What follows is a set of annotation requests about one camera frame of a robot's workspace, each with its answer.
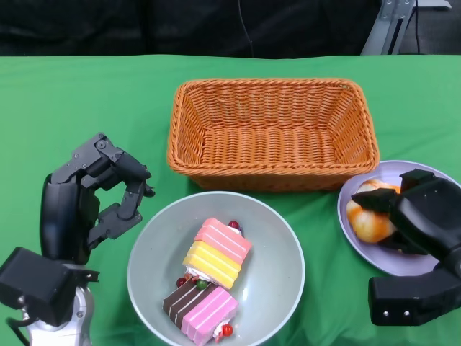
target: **black fabric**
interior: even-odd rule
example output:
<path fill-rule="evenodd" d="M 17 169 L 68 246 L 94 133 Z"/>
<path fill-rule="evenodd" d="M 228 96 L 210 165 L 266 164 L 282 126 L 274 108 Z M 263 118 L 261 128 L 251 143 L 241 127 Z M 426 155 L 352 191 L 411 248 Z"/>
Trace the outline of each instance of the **black fabric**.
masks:
<path fill-rule="evenodd" d="M 134 1 L 0 0 L 3 56 L 145 52 Z"/>
<path fill-rule="evenodd" d="M 0 0 L 0 55 L 249 57 L 238 0 Z M 256 58 L 356 55 L 380 0 L 241 0 Z"/>

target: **green cloth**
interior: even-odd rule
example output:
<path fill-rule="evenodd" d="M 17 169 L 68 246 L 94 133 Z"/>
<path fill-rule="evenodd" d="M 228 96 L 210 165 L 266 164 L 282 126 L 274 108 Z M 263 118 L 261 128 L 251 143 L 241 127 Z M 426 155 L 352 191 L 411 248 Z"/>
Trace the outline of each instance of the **green cloth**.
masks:
<path fill-rule="evenodd" d="M 461 181 L 461 57 L 330 57 L 284 61 L 183 56 L 0 58 L 2 186 L 0 262 L 16 246 L 39 252 L 45 176 L 71 151 L 104 131 L 116 146 L 148 165 L 157 196 L 144 199 L 143 223 L 92 254 L 101 272 L 91 284 L 95 346 L 162 345 L 145 328 L 127 294 L 126 269 L 143 225 L 160 209 L 199 191 L 166 165 L 166 139 L 176 88 L 190 79 L 220 77 L 344 77 L 369 102 L 381 159 L 428 164 Z M 123 187 L 98 193 L 102 208 Z M 438 346 L 461 343 L 461 311 L 422 327 L 375 327 L 367 284 L 384 275 L 349 245 L 336 214 L 337 192 L 251 194 L 293 227 L 303 247 L 306 281 L 297 311 L 270 346 Z M 0 320 L 19 318 L 0 307 Z M 0 323 L 2 345 L 19 345 Z"/>

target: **bread roll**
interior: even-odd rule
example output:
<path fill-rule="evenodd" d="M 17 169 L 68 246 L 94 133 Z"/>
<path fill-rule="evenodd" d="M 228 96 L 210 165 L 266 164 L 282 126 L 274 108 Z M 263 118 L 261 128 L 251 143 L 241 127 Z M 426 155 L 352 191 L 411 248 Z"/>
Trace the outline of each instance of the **bread roll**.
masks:
<path fill-rule="evenodd" d="M 364 182 L 360 185 L 357 193 L 373 191 L 380 188 L 394 189 L 397 193 L 400 193 L 399 186 L 386 184 L 377 179 Z M 395 232 L 395 227 L 389 221 L 388 214 L 365 210 L 353 200 L 347 203 L 346 211 L 352 229 L 362 241 L 367 243 L 378 243 Z"/>

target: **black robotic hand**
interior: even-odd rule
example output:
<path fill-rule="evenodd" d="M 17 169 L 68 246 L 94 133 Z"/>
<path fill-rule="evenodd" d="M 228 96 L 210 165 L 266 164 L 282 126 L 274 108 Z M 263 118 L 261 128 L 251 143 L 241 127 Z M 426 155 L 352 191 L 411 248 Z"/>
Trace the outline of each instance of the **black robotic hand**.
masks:
<path fill-rule="evenodd" d="M 461 306 L 461 189 L 419 169 L 401 177 L 400 194 L 378 189 L 352 199 L 388 213 L 406 241 L 440 262 L 416 277 L 371 278 L 368 299 L 376 325 L 421 325 Z"/>
<path fill-rule="evenodd" d="M 23 311 L 24 320 L 7 323 L 28 345 L 19 327 L 37 320 L 58 327 L 71 320 L 76 289 L 98 281 L 98 272 L 83 267 L 91 250 L 116 239 L 141 222 L 138 206 L 155 192 L 151 173 L 103 133 L 78 147 L 69 162 L 45 179 L 40 214 L 42 256 L 16 248 L 0 267 L 0 302 Z M 123 182 L 122 202 L 99 213 L 96 190 Z"/>

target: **toy cake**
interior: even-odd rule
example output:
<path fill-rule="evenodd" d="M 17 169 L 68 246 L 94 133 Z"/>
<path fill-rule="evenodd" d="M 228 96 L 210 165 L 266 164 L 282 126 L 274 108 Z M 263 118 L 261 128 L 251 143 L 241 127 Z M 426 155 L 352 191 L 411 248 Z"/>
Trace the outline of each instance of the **toy cake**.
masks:
<path fill-rule="evenodd" d="M 184 258 L 187 274 L 232 288 L 251 248 L 237 223 L 236 227 L 226 226 L 215 218 L 207 219 Z"/>
<path fill-rule="evenodd" d="M 200 285 L 188 279 L 164 299 L 164 311 L 170 320 L 196 345 L 203 346 L 212 338 L 219 341 L 231 336 L 228 322 L 236 315 L 238 302 L 214 283 Z"/>

